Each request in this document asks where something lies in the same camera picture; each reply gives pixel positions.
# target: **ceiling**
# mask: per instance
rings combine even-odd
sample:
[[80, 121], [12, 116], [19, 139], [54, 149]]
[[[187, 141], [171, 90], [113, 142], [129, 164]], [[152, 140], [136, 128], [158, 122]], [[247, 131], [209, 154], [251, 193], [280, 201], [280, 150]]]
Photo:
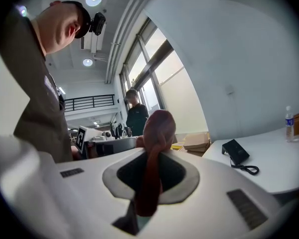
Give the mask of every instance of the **ceiling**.
[[[21, 0], [20, 5], [26, 6], [28, 17], [32, 19], [46, 9], [52, 1], [55, 0]], [[111, 42], [113, 42], [114, 34], [129, 0], [102, 0], [99, 5], [94, 7], [88, 6], [85, 0], [76, 1], [83, 4], [91, 17], [94, 17], [95, 13], [99, 11], [106, 17], [107, 25], [102, 50], [100, 52], [104, 53], [108, 58]], [[104, 82], [107, 63], [94, 61], [91, 67], [85, 67], [82, 64], [85, 58], [92, 58], [92, 53], [89, 50], [81, 50], [80, 40], [75, 39], [69, 46], [61, 51], [47, 55], [46, 65], [56, 83], [59, 85], [71, 82], [82, 82], [87, 79], [89, 79], [90, 82]]]
[[94, 121], [97, 121], [97, 123], [100, 126], [102, 126], [105, 124], [109, 124], [111, 122], [112, 118], [115, 116], [115, 114], [116, 113], [69, 120], [69, 121], [67, 121], [67, 124], [68, 124], [68, 127], [71, 129], [78, 128], [81, 125], [85, 126], [85, 127], [94, 126], [94, 124], [93, 124]]

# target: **ceiling pipe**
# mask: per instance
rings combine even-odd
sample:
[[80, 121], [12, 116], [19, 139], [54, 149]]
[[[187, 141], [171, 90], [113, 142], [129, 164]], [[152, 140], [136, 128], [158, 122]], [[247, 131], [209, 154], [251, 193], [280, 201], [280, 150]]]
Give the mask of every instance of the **ceiling pipe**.
[[149, 0], [130, 0], [126, 6], [111, 43], [105, 83], [110, 84], [112, 82], [126, 39], [148, 1]]

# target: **desk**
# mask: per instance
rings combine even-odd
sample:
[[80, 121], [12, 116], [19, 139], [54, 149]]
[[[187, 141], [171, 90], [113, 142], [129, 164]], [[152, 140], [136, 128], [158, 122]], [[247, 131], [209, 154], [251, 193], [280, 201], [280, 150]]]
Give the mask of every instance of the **desk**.
[[[222, 145], [230, 140], [215, 141], [202, 158], [230, 166], [228, 154], [221, 153]], [[255, 165], [260, 169], [256, 176], [236, 169], [238, 172], [271, 194], [287, 193], [299, 189], [299, 141], [286, 142], [285, 128], [237, 138], [236, 141], [250, 155], [243, 165]]]

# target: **person in black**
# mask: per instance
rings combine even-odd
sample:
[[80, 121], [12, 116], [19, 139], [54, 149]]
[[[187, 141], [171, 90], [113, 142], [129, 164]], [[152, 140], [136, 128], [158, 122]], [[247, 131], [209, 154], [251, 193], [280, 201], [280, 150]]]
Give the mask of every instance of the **person in black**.
[[51, 154], [56, 163], [72, 161], [77, 150], [71, 148], [64, 100], [45, 56], [84, 36], [90, 24], [81, 3], [55, 1], [32, 21], [12, 9], [0, 30], [0, 55], [30, 98], [13, 134]]
[[145, 105], [138, 102], [138, 92], [130, 89], [126, 92], [126, 98], [133, 106], [128, 113], [126, 125], [131, 128], [132, 136], [143, 135], [145, 122], [149, 118], [149, 113]]

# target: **white wall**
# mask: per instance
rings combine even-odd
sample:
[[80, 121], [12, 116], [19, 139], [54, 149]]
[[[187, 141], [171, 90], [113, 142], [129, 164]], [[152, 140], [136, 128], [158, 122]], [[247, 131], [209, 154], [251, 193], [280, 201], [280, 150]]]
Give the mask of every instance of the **white wall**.
[[118, 113], [116, 115], [116, 121], [117, 123], [124, 123], [126, 125], [126, 119], [128, 117], [125, 104], [124, 104], [124, 97], [122, 93], [122, 87], [121, 87], [121, 81], [120, 76], [115, 75], [113, 79], [113, 86], [114, 86], [114, 104], [117, 105]]
[[271, 10], [277, 0], [241, 1], [151, 0], [145, 8], [187, 69], [212, 140], [283, 127], [287, 105], [299, 112], [298, 26], [280, 5]]
[[59, 86], [64, 90], [66, 99], [114, 94], [113, 84], [105, 84], [104, 82], [81, 82]]
[[176, 134], [208, 131], [204, 112], [185, 68], [160, 87], [167, 110], [176, 123]]

